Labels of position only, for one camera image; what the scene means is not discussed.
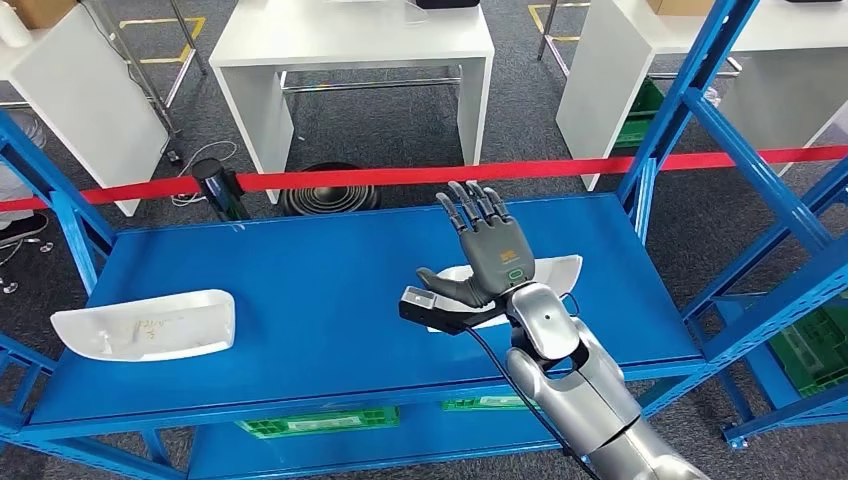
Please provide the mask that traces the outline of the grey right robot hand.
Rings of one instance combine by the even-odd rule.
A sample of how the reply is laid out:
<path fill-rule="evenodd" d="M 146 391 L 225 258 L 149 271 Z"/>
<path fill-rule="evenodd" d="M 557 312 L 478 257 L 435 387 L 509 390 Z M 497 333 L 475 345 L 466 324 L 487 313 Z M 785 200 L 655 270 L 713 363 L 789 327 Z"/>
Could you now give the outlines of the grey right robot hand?
<path fill-rule="evenodd" d="M 518 221 L 500 195 L 475 180 L 448 183 L 452 195 L 436 194 L 448 215 L 472 274 L 450 280 L 421 267 L 416 274 L 430 291 L 473 308 L 481 308 L 531 281 L 535 257 Z"/>

